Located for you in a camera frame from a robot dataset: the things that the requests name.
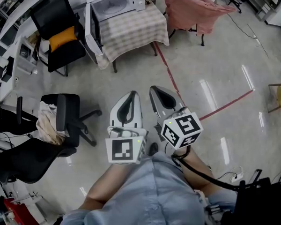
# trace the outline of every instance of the light blue shirt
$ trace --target light blue shirt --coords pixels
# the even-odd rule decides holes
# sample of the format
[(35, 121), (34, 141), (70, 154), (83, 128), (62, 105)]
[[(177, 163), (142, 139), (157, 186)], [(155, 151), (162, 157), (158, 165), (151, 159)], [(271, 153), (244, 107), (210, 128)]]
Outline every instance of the light blue shirt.
[[(231, 210), (236, 193), (221, 190), (209, 203)], [(144, 157), (120, 190), (100, 210), (74, 210), (62, 225), (203, 225), (204, 208), (180, 167), (158, 152)]]

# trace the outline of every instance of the floor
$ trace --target floor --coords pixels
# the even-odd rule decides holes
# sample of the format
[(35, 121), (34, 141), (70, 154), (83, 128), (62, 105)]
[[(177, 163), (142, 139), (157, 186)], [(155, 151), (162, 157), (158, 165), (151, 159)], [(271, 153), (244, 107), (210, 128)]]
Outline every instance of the floor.
[[(163, 0), (157, 0), (157, 6), (164, 11)], [(212, 34), (205, 36), (205, 47), (200, 46), (199, 36), (186, 31), (178, 31), (170, 46), (158, 45), (182, 99), (198, 117), (253, 90), (202, 120), (204, 131), (193, 145), (216, 178), (242, 166), (244, 179), (249, 182), (256, 169), (263, 170), (261, 177), (271, 179), (281, 171), (281, 109), (267, 112), (267, 107), (273, 105), (268, 84), (281, 83), (281, 28), (260, 22), (247, 4), (242, 5), (242, 10), (242, 14), (236, 12), (231, 17), (249, 36), (256, 35), (264, 49), (227, 15), (216, 22)], [(77, 209), (89, 188), (108, 168), (104, 139), (108, 136), (109, 112), (127, 92), (136, 90), (140, 95), (148, 144), (158, 142), (164, 149), (165, 144), (154, 129), (157, 117), (149, 100), (152, 85), (174, 90), (161, 56), (155, 57), (147, 45), (120, 56), (117, 67), (117, 74), (111, 66), (99, 70), (85, 57), (70, 65), (68, 78), (48, 74), (42, 67), (29, 79), (19, 75), (16, 94), (23, 96), (26, 110), (34, 109), (35, 113), (43, 94), (65, 92), (80, 96), (81, 114), (96, 106), (103, 111), (101, 117), (85, 121), (96, 136), (96, 147), (81, 139), (77, 153), (56, 159), (39, 182), (27, 185), (29, 191), (41, 194), (56, 213)], [(9, 99), (15, 103), (15, 94)], [(222, 181), (229, 182), (229, 178), (225, 176)]]

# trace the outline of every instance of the table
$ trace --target table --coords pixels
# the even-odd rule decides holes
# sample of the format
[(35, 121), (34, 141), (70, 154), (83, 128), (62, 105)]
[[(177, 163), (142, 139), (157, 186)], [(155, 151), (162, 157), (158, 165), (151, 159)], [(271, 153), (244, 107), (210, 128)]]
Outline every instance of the table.
[(142, 11), (133, 10), (100, 22), (100, 31), (103, 55), (96, 56), (100, 69), (127, 51), (154, 41), (169, 45), (167, 20), (152, 2)]
[(20, 69), (21, 71), (31, 74), (31, 72), (26, 71), (25, 69), (18, 66), (19, 63), (26, 63), (31, 65), (31, 68), (35, 67), (35, 65), (31, 64), (29, 61), (24, 59), (22, 56), (20, 56), (20, 48), (21, 45), (24, 44), (24, 40), (22, 37), (19, 37), (3, 54), (3, 58), (8, 59), (9, 57), (14, 58), (14, 66), (13, 66), (13, 72), (11, 78), (7, 82), (3, 82), (0, 80), (1, 86), (0, 86), (0, 104), (3, 103), (4, 99), (11, 93), (11, 91), (14, 89), (15, 86), (15, 70)]

